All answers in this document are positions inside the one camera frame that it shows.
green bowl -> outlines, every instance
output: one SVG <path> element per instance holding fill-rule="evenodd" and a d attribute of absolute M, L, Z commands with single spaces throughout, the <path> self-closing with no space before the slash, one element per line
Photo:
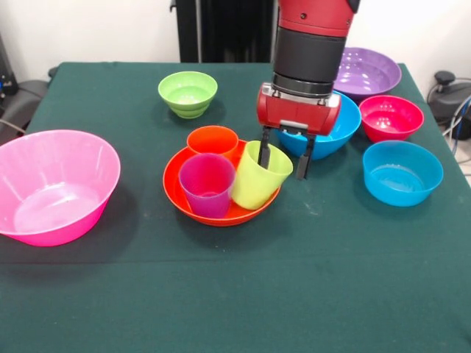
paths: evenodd
<path fill-rule="evenodd" d="M 181 71 L 160 81 L 158 91 L 170 109 L 179 117 L 201 116 L 216 95 L 216 80 L 202 72 Z"/>

light blue bowl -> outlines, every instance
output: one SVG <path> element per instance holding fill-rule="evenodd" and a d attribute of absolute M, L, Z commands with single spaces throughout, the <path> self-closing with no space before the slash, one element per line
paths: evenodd
<path fill-rule="evenodd" d="M 391 206 L 423 202 L 443 180 L 443 167 L 428 150 L 404 141 L 384 141 L 363 155 L 368 191 Z"/>
<path fill-rule="evenodd" d="M 317 136 L 313 160 L 320 160 L 340 149 L 352 137 L 361 124 L 360 109 L 355 102 L 342 93 L 341 108 L 332 132 L 328 136 Z M 302 135 L 293 135 L 277 130 L 280 142 L 288 151 L 296 157 L 304 154 L 308 146 L 308 139 Z"/>

yellow-green cup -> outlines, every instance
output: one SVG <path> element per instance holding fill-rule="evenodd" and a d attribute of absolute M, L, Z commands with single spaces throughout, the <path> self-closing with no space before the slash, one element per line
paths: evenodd
<path fill-rule="evenodd" d="M 293 163 L 281 150 L 269 144 L 268 169 L 257 163 L 260 141 L 250 141 L 245 146 L 237 167 L 233 187 L 233 201 L 248 210 L 257 210 L 283 184 L 293 172 Z"/>

magenta cup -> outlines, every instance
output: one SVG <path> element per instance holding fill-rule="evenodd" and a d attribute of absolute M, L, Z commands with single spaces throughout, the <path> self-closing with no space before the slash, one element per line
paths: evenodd
<path fill-rule="evenodd" d="M 179 178 L 193 213 L 206 218 L 225 217 L 235 172 L 233 164 L 218 154 L 202 153 L 187 160 Z"/>

red robot arm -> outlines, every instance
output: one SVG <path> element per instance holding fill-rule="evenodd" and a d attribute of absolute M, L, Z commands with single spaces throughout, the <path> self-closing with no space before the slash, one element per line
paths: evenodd
<path fill-rule="evenodd" d="M 263 137 L 258 163 L 267 167 L 270 129 L 308 138 L 297 169 L 305 178 L 316 135 L 328 135 L 340 111 L 333 94 L 341 56 L 360 0 L 279 0 L 274 74 L 258 95 Z"/>

